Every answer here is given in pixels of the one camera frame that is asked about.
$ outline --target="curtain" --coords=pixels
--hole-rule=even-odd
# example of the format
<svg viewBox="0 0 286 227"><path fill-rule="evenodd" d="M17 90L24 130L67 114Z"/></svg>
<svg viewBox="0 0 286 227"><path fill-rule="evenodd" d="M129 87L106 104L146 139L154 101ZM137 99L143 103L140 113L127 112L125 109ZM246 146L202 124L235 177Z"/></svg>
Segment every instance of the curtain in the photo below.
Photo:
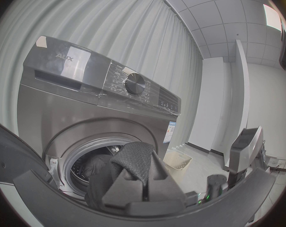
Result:
<svg viewBox="0 0 286 227"><path fill-rule="evenodd" d="M14 133L23 61L40 35L87 47L182 99L171 145L188 141L202 56L163 0L14 0L0 21L0 123Z"/></svg>

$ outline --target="protective plastic film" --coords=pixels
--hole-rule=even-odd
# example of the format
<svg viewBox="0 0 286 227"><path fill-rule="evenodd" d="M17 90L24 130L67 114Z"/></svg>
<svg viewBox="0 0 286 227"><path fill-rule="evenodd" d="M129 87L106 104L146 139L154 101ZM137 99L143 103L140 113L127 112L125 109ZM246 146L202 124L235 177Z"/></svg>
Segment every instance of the protective plastic film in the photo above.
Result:
<svg viewBox="0 0 286 227"><path fill-rule="evenodd" d="M122 100L124 103L133 106L143 106L175 116L180 115L180 98L143 75L141 75L145 81L143 92L139 94L130 93L127 90L126 81L128 76L134 73L137 72L112 60L99 97L112 97L116 94L124 98Z"/></svg>

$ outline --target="washing machine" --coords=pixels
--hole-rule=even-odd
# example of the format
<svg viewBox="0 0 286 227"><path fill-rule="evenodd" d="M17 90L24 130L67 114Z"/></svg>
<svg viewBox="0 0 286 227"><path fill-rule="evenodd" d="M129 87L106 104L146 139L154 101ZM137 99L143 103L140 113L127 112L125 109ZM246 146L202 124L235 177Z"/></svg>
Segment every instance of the washing machine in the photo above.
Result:
<svg viewBox="0 0 286 227"><path fill-rule="evenodd" d="M164 158L181 99L106 56L40 36L24 64L18 132L50 169L57 187L84 201L83 164L129 142L152 144Z"/></svg>

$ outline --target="white laundry basket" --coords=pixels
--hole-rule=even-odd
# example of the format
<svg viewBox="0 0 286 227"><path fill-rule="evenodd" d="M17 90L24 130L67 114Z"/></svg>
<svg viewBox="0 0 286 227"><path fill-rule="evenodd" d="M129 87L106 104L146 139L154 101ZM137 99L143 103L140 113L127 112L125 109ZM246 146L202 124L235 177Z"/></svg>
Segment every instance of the white laundry basket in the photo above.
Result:
<svg viewBox="0 0 286 227"><path fill-rule="evenodd" d="M192 161L192 158L178 150L170 150L166 153L163 161L172 178L180 184L183 176Z"/></svg>

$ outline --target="black cloth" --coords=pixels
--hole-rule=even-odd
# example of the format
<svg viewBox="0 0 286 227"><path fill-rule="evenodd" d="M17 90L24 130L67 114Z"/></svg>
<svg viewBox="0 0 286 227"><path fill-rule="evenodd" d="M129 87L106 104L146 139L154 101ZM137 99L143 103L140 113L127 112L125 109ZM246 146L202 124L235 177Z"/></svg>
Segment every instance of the black cloth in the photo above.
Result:
<svg viewBox="0 0 286 227"><path fill-rule="evenodd" d="M111 158L111 155L96 155L91 157L83 166L83 176L89 179L91 175L98 174Z"/></svg>
<svg viewBox="0 0 286 227"><path fill-rule="evenodd" d="M148 183L153 150L153 145L144 142L132 142L124 145L98 174L89 177L87 194L85 195L88 206L97 210L101 209L102 197L124 168L135 179L141 180L143 187L145 187Z"/></svg>

